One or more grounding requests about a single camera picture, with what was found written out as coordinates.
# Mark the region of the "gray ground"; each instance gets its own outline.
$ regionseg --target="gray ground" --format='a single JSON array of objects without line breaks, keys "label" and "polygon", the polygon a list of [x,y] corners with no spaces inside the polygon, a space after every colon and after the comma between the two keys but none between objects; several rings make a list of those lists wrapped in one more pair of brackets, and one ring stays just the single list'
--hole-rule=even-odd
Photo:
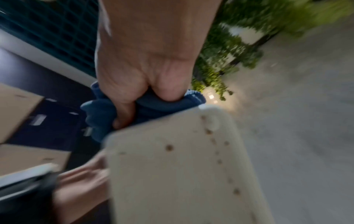
[{"label": "gray ground", "polygon": [[278,224],[354,223],[354,17],[263,46],[253,70],[224,77]]}]

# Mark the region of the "blue cloth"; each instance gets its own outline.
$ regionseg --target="blue cloth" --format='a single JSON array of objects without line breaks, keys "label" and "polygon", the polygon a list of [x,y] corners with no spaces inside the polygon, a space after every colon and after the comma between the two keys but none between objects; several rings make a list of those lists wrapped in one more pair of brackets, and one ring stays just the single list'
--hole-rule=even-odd
[{"label": "blue cloth", "polygon": [[[97,82],[91,85],[91,89],[97,99],[82,104],[81,109],[87,114],[86,123],[93,129],[92,138],[101,142],[107,134],[113,131],[112,123],[117,117],[117,112],[112,101],[100,90]],[[186,110],[205,102],[203,95],[195,90],[188,90],[179,101],[166,102],[149,89],[136,100],[136,114],[131,125]]]}]

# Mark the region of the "blue rag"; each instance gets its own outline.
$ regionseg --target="blue rag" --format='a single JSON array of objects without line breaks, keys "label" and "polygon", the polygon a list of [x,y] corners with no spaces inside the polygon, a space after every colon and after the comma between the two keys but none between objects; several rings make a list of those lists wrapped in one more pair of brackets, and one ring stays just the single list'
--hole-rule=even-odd
[{"label": "blue rag", "polygon": [[[112,101],[100,90],[98,82],[93,83],[91,89],[97,99],[82,104],[81,109],[87,114],[86,123],[93,129],[92,138],[101,142],[107,134],[114,130],[112,123],[117,117],[117,112]],[[195,90],[188,90],[179,101],[166,102],[149,89],[136,100],[136,114],[131,125],[186,110],[205,102],[203,95]]]}]

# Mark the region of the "teal plastic crate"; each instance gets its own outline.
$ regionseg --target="teal plastic crate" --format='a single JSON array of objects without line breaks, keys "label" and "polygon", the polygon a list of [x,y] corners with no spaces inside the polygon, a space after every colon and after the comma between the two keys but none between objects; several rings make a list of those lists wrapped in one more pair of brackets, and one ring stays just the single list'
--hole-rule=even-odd
[{"label": "teal plastic crate", "polygon": [[0,0],[0,28],[95,77],[97,0]]}]

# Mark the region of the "hand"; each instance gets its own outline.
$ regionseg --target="hand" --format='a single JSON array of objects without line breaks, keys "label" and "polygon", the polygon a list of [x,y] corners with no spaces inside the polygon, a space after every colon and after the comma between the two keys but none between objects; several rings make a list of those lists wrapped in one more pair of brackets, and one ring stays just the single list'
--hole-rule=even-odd
[{"label": "hand", "polygon": [[149,86],[163,100],[183,97],[221,0],[101,0],[97,79],[117,109],[119,129]]},{"label": "hand", "polygon": [[102,150],[83,166],[59,175],[53,203],[61,224],[72,223],[108,199],[108,174]]}]

